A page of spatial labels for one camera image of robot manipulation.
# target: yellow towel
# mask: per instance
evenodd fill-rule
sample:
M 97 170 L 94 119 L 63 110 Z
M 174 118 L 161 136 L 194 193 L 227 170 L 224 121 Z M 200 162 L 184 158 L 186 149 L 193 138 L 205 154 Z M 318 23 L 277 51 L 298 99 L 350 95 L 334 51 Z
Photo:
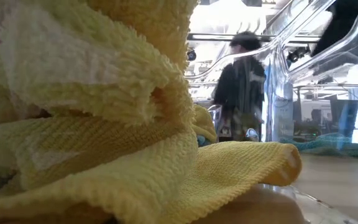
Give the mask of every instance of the yellow towel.
M 0 124 L 0 172 L 14 174 L 0 223 L 191 223 L 300 173 L 289 144 L 197 148 L 196 133 L 216 134 L 183 76 L 196 0 L 17 0 L 2 12 L 10 3 L 0 86 L 53 116 Z

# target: yellow cloth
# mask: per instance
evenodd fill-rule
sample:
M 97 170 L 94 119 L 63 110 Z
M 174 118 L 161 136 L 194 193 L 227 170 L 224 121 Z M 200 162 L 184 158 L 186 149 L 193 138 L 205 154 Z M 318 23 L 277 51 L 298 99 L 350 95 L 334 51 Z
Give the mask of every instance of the yellow cloth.
M 0 13 L 10 3 L 0 1 Z M 0 173 L 15 174 L 0 188 L 0 222 L 191 223 L 259 182 L 297 178 L 301 161 L 289 144 L 198 149 L 196 133 L 211 141 L 216 134 L 183 76 L 195 6 L 10 6 L 0 26 L 0 86 L 53 117 L 0 124 Z

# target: table surface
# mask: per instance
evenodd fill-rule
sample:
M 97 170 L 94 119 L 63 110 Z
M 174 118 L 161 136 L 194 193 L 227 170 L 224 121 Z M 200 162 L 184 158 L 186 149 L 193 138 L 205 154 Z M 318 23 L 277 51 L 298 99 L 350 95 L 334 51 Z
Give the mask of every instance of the table surface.
M 358 159 L 302 155 L 302 160 L 293 186 L 358 220 Z

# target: person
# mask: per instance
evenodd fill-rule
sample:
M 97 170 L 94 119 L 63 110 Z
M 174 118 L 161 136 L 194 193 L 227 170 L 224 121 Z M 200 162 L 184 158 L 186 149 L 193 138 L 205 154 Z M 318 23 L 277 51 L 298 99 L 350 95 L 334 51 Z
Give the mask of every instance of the person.
M 261 48 L 258 37 L 249 31 L 233 37 L 231 53 L 240 54 Z M 223 68 L 216 86 L 213 104 L 222 105 L 222 121 L 219 141 L 247 141 L 249 128 L 260 133 L 261 114 L 264 100 L 265 72 L 262 64 L 254 57 L 241 57 Z

